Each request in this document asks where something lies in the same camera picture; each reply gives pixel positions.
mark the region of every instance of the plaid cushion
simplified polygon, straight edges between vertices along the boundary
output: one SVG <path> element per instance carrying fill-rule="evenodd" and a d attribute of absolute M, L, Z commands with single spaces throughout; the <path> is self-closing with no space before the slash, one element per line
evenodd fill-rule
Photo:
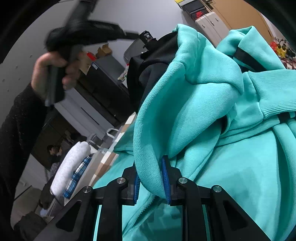
<path fill-rule="evenodd" d="M 77 186 L 77 183 L 79 182 L 82 174 L 84 173 L 85 169 L 87 168 L 88 164 L 91 161 L 91 156 L 87 156 L 82 163 L 77 167 L 76 171 L 74 172 L 71 181 L 66 189 L 66 191 L 64 192 L 64 197 L 65 198 L 70 198 Z"/>

